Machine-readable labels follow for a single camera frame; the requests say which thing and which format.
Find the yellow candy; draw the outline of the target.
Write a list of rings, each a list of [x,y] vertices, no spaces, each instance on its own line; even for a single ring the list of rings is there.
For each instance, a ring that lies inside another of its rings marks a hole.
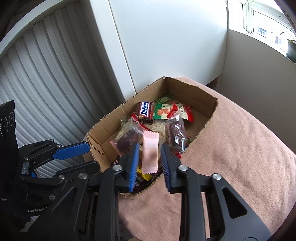
[[[140,177],[142,177],[144,180],[146,181],[151,181],[152,179],[152,174],[144,174],[142,173],[142,170],[140,167],[137,167],[137,174],[140,175]]]

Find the pink wafer candy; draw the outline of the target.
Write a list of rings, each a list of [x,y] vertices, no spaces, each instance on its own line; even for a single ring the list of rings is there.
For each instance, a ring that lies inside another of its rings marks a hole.
[[[142,173],[157,173],[159,155],[159,134],[157,132],[144,131],[142,147]]]

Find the small dried fruit bag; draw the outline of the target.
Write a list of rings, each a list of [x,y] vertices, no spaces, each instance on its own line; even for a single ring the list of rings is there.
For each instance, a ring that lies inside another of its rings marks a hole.
[[[186,150],[187,132],[184,121],[179,113],[174,118],[167,119],[165,130],[166,143],[171,153],[181,158]]]

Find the brown cardboard box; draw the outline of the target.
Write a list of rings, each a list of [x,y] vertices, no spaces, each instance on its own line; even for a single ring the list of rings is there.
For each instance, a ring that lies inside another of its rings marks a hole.
[[[165,123],[163,121],[138,118],[136,111],[139,103],[153,102],[166,94],[171,95],[171,102],[182,103],[191,107],[193,121],[187,121],[185,130],[191,138],[196,138],[212,117],[217,98],[197,85],[188,84],[171,77],[162,77],[118,106],[103,117],[88,133],[86,141],[90,153],[84,155],[85,161],[93,159],[100,167],[98,174],[89,177],[88,192],[111,195],[115,183],[112,164],[119,157],[120,150],[129,154],[133,143],[142,144],[144,131],[157,132],[160,143],[166,141]]]

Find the red green jerky snack pouch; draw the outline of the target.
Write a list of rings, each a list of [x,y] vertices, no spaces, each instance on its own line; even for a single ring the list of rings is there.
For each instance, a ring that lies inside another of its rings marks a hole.
[[[194,121],[193,112],[191,106],[184,105],[182,103],[173,104],[155,104],[152,112],[153,120],[167,120],[168,118],[174,118],[177,113],[184,120],[190,122]]]

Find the brown Snickers bar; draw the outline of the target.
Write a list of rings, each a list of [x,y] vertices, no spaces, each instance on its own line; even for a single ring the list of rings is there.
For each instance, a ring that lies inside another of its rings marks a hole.
[[[151,124],[152,120],[152,107],[153,102],[151,101],[141,101],[137,103],[137,117],[140,121],[144,123]]]

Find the green candy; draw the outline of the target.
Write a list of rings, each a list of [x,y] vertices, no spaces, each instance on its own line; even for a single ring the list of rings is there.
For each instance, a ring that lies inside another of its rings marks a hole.
[[[165,96],[157,99],[156,103],[163,104],[163,103],[166,103],[166,102],[168,102],[168,101],[170,101],[172,99],[174,99],[174,97],[172,95],[166,94]]]

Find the dark date snack clear bag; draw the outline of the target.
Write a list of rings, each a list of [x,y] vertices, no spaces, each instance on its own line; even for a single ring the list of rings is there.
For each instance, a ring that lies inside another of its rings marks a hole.
[[[118,134],[109,142],[119,156],[123,156],[130,152],[134,143],[142,142],[145,130],[146,127],[133,114],[128,120],[122,120]]]

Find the pink blanket table cover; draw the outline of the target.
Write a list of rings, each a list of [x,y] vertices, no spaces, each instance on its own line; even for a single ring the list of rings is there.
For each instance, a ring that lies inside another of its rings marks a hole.
[[[249,112],[202,85],[218,99],[211,120],[182,157],[197,173],[221,174],[275,232],[295,204],[295,153]],[[178,240],[181,197],[163,178],[139,196],[119,199],[119,217],[140,240]]]

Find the white ribbed radiator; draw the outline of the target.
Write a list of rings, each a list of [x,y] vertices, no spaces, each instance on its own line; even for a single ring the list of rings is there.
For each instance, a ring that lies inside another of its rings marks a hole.
[[[1,45],[1,102],[15,102],[19,147],[49,139],[64,146],[80,142],[122,101],[88,2],[50,5]]]

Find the white cabinet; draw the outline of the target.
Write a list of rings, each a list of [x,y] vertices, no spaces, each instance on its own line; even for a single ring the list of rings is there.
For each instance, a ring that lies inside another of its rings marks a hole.
[[[162,76],[208,84],[223,72],[225,1],[81,1],[119,96]]]

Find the potted spider plant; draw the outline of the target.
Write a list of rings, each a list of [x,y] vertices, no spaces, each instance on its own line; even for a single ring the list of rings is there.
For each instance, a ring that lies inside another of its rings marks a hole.
[[[287,53],[286,53],[286,56],[295,65],[295,62],[296,62],[296,55],[295,55],[295,36],[293,36],[291,39],[287,39]]]

